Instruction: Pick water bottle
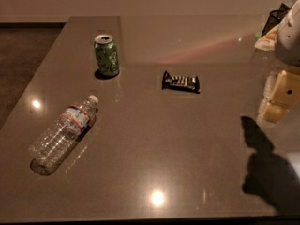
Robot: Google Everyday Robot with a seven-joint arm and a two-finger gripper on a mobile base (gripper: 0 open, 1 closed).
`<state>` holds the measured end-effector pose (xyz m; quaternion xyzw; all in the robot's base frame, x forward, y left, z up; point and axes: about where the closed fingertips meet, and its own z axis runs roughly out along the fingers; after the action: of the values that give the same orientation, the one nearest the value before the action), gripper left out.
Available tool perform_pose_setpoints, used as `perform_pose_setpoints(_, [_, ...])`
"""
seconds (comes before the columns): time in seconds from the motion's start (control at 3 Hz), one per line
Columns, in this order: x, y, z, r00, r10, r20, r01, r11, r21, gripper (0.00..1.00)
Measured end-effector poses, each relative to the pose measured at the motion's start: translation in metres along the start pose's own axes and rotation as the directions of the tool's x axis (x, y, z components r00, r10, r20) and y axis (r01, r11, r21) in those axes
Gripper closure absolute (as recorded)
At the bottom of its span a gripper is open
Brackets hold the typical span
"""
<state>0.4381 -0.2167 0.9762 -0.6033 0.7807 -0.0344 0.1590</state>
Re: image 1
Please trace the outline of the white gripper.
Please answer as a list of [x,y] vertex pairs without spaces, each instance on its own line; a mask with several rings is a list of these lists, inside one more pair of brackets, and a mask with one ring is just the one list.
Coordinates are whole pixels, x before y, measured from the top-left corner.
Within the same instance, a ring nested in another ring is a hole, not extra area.
[[[276,37],[277,58],[300,65],[300,0],[296,0],[281,20]],[[258,115],[276,124],[300,101],[300,68],[272,71],[266,79]]]

